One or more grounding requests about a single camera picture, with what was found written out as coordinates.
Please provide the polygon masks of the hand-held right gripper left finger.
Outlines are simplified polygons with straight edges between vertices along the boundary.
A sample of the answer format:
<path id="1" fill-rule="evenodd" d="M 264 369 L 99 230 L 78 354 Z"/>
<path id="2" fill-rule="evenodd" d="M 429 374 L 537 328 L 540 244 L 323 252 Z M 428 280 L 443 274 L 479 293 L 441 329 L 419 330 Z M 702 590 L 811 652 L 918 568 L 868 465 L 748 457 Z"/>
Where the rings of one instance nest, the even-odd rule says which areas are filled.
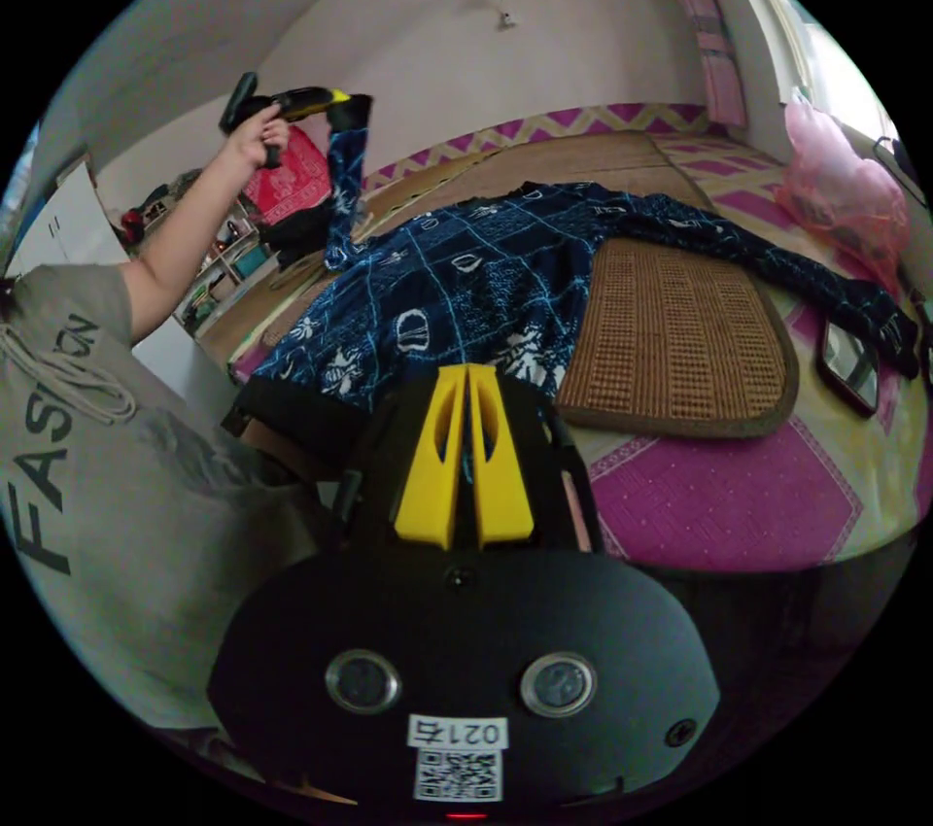
<path id="1" fill-rule="evenodd" d="M 453 544 L 463 455 L 466 367 L 442 366 L 432 385 L 395 519 L 405 541 Z"/>

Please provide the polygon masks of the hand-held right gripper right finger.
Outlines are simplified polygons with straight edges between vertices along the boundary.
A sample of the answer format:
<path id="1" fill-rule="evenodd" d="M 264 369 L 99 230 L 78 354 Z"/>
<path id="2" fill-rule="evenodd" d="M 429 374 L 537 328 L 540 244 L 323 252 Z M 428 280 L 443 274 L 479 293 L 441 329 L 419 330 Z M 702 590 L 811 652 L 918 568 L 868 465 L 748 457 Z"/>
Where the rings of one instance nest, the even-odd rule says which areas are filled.
<path id="1" fill-rule="evenodd" d="M 535 522 L 494 368 L 471 364 L 468 393 L 479 546 L 525 542 Z"/>

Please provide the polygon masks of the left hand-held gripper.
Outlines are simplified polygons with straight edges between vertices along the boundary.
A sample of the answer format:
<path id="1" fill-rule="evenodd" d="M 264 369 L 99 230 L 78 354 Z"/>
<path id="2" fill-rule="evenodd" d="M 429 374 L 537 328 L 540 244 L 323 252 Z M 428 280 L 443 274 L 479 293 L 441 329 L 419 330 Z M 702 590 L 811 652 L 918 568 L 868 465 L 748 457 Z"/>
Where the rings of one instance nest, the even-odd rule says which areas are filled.
<path id="1" fill-rule="evenodd" d="M 258 94 L 257 85 L 247 85 L 247 118 L 270 105 L 279 107 L 280 116 L 287 122 L 297 122 L 320 114 L 329 107 L 347 103 L 352 96 L 334 88 L 309 86 L 286 90 L 271 96 Z"/>

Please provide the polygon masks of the person's left hand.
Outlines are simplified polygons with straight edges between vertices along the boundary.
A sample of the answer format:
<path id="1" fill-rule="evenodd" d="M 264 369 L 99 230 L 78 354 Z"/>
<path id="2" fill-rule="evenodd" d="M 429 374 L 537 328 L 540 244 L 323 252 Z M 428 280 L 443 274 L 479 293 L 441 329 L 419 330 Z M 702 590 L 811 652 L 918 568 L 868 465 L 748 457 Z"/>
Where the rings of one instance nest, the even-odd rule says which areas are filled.
<path id="1" fill-rule="evenodd" d="M 226 138 L 220 158 L 237 173 L 251 177 L 266 166 L 269 151 L 282 152 L 290 140 L 290 127 L 279 103 L 262 108 Z"/>

